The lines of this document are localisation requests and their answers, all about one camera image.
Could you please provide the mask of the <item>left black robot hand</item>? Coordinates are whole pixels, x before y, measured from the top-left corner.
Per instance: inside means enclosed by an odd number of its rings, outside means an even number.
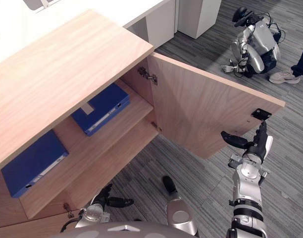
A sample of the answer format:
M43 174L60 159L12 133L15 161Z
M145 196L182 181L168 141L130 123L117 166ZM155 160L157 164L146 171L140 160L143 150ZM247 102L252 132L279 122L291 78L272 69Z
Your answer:
M105 186L90 202L90 205L99 204L104 209L105 206L124 208L134 204L131 198L110 197L112 184Z

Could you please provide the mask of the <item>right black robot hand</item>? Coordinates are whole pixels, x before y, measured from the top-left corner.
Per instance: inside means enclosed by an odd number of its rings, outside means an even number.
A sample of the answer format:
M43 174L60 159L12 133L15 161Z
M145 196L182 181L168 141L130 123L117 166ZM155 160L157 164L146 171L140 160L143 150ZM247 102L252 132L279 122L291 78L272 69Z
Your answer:
M248 142L247 139L231 135L225 131L221 132L223 140L236 148L245 149L245 154L253 154L260 160L260 164L263 163L266 157L266 142L268 139L267 123L262 121L259 128L256 130L256 135L253 141Z

